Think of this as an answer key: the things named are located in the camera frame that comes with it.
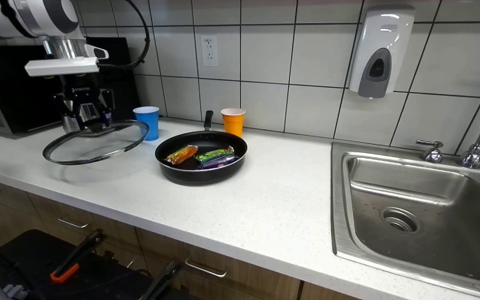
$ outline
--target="soap dispenser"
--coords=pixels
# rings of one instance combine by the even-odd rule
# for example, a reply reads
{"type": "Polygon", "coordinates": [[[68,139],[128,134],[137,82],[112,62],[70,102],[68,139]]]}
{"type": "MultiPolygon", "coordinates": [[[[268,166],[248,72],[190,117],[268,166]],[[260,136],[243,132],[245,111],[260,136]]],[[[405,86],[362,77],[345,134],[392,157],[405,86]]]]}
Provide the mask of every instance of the soap dispenser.
{"type": "Polygon", "coordinates": [[[392,94],[412,34],[412,11],[372,11],[365,17],[350,91],[367,99],[392,94]]]}

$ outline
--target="stainless steel sink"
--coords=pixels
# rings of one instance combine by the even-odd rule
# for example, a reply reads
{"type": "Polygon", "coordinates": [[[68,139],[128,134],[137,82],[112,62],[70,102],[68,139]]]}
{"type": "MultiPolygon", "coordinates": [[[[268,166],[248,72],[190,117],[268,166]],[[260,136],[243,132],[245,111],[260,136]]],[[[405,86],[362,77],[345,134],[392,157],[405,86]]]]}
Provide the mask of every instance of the stainless steel sink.
{"type": "Polygon", "coordinates": [[[480,171],[333,144],[335,254],[480,297],[480,171]]]}

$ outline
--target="electrical outlet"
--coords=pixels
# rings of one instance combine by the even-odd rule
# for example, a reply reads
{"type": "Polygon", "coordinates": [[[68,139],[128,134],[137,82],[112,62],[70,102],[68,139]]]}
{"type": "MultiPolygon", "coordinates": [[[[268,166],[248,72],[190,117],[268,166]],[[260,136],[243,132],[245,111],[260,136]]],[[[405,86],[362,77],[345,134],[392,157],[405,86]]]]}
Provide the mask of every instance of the electrical outlet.
{"type": "Polygon", "coordinates": [[[202,37],[203,66],[218,67],[218,39],[215,36],[202,37]]]}

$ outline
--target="glass pot lid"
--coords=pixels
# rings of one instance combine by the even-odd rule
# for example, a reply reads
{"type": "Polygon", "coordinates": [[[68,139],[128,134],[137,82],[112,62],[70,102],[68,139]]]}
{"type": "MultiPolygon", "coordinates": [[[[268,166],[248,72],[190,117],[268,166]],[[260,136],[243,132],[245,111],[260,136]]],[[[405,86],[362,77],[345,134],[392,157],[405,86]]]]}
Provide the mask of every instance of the glass pot lid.
{"type": "Polygon", "coordinates": [[[43,157],[60,166],[93,164],[135,149],[147,132],[142,122],[118,122],[100,132],[72,132],[48,144],[43,157]]]}

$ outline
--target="blue cup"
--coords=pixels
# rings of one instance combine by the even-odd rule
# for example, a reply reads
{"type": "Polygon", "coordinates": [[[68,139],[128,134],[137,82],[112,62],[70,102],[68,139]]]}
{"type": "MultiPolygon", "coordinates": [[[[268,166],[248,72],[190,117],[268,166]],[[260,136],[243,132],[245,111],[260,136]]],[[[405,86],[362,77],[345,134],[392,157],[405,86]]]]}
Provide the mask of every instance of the blue cup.
{"type": "Polygon", "coordinates": [[[158,139],[158,107],[137,107],[133,114],[138,122],[147,124],[148,132],[145,141],[157,141],[158,139]]]}

